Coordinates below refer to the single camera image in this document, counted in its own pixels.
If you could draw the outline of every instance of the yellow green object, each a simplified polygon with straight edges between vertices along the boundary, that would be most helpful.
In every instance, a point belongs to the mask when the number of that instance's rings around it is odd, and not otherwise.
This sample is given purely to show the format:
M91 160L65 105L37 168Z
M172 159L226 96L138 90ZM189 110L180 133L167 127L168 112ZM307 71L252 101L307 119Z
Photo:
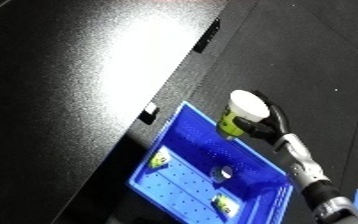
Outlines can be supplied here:
M212 199L212 203L215 205L219 212L229 218L234 217L240 208L236 202L223 194L217 194Z
M171 160L168 148L162 146L149 160L148 166L152 169L161 167Z
M218 122L218 128L233 137L242 135L244 131L233 123L233 119L237 116L229 107L226 107L221 120Z

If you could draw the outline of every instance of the small object in bin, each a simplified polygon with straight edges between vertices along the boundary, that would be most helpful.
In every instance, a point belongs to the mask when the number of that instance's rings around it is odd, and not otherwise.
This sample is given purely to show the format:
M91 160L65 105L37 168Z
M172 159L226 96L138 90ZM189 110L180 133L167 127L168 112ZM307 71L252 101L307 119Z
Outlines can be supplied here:
M214 198L212 198L212 204L227 218L233 218L240 209L240 205L222 194L217 194Z
M230 166L214 167L210 172L210 176L215 183L223 183L233 176L233 170Z
M166 146L162 146L150 159L149 167L152 169L156 169L158 167L164 166L168 164L171 160L171 155L169 154L169 150Z

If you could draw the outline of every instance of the perforated bin floor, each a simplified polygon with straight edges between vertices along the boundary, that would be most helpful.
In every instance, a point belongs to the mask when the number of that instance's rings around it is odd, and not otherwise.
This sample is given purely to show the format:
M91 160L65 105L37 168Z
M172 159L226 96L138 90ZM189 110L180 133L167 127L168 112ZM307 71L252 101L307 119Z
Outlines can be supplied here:
M150 168L161 148L171 159ZM233 176L217 184L210 172L223 166L231 167ZM221 138L215 123L187 102L158 135L129 185L182 223L280 223L292 192L284 172L241 141ZM235 216L214 206L218 194L239 205Z

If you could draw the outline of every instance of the small white object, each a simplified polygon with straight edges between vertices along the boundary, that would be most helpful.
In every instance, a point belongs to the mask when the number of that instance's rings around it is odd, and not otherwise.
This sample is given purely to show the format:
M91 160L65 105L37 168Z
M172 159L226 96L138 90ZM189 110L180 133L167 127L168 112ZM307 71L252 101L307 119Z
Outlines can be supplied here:
M210 176L215 183L223 183L233 176L233 170L230 166L214 167L210 172Z
M236 115L253 122L259 122L270 115L269 108L263 100L244 90L233 91L228 105Z

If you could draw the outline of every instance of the floor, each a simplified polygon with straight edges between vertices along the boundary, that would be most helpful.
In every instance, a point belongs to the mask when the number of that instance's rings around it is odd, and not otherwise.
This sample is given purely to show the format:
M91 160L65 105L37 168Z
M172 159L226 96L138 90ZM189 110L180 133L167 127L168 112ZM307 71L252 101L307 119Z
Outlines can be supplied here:
M187 100L216 120L234 89L258 89L280 104L293 132L353 200L358 189L358 0L232 0L221 21L206 50L190 52L155 96L161 108L155 123L133 124L56 223L175 223L125 181L180 102ZM242 140L274 161L265 143ZM283 223L313 223L296 193Z

